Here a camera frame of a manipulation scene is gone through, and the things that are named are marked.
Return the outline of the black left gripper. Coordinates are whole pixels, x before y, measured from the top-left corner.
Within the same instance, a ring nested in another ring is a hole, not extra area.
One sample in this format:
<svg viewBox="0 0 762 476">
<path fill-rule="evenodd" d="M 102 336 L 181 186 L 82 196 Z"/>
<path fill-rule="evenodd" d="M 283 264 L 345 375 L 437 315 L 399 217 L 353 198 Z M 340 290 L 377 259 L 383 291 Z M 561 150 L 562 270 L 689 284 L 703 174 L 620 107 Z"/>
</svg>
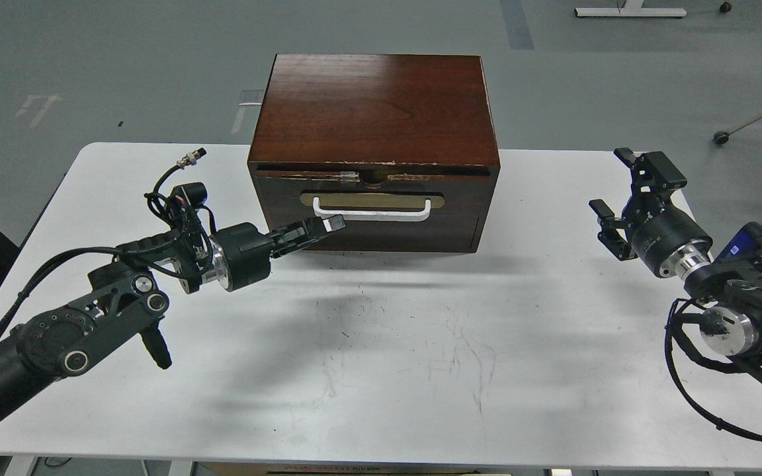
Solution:
<svg viewBox="0 0 762 476">
<path fill-rule="evenodd" d="M 271 274 L 273 259 L 297 252 L 345 228 L 342 215 L 312 217 L 263 235 L 252 223 L 223 228 L 212 235 L 214 269 L 227 292 L 257 283 Z"/>
</svg>

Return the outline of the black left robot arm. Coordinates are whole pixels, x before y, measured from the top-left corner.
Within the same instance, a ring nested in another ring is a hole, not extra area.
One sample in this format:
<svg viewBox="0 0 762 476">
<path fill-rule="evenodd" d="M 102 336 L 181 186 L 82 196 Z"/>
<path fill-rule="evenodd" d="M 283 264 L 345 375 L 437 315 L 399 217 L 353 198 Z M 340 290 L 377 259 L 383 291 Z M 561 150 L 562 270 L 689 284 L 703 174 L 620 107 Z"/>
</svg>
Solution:
<svg viewBox="0 0 762 476">
<path fill-rule="evenodd" d="M 161 273 L 181 283 L 187 294 L 220 283 L 233 292 L 265 280 L 273 259 L 312 246 L 347 225 L 341 214 L 314 216 L 263 234 L 251 223 L 216 228 L 203 225 L 208 190 L 202 182 L 160 192 L 178 171 L 196 165 L 199 148 L 178 160 L 145 193 L 150 212 L 167 231 L 115 247 L 81 247 L 58 253 L 40 265 L 0 320 L 0 422 L 52 383 L 82 376 L 132 337 L 140 337 L 158 368 L 172 364 L 159 329 L 169 296 L 155 278 Z M 87 254 L 110 262 L 88 274 L 91 291 L 60 307 L 12 326 L 30 293 L 67 261 Z"/>
</svg>

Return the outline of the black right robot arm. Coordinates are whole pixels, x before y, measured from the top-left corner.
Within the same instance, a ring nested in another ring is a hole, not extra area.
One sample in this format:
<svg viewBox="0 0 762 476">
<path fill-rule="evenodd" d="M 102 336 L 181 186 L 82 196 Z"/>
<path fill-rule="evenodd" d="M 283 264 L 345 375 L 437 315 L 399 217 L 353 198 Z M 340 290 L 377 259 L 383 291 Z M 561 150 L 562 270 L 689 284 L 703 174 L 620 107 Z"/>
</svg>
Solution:
<svg viewBox="0 0 762 476">
<path fill-rule="evenodd" d="M 672 356 L 677 344 L 696 365 L 722 374 L 747 374 L 762 385 L 762 223 L 738 230 L 717 257 L 712 238 L 672 201 L 687 179 L 661 151 L 614 156 L 631 172 L 631 196 L 616 215 L 602 199 L 589 202 L 599 241 L 620 261 L 640 259 L 658 278 L 678 277 L 687 299 L 669 308 L 665 361 L 687 404 L 723 430 L 745 439 L 762 436 L 714 416 L 681 383 Z"/>
</svg>

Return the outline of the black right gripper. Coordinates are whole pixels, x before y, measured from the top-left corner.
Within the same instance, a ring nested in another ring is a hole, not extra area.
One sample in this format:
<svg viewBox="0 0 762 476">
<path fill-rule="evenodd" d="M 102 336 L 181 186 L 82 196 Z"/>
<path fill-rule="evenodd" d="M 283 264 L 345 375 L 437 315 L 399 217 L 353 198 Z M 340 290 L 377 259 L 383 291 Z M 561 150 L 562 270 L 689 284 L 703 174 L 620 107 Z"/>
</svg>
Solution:
<svg viewBox="0 0 762 476">
<path fill-rule="evenodd" d="M 617 218 L 602 199 L 589 201 L 601 226 L 597 238 L 619 261 L 639 258 L 658 278 L 672 277 L 669 257 L 685 246 L 706 254 L 712 238 L 693 218 L 672 204 L 671 196 L 687 178 L 662 151 L 640 155 L 627 147 L 614 156 L 631 171 L 631 196 Z M 619 231 L 626 230 L 626 238 Z"/>
</svg>

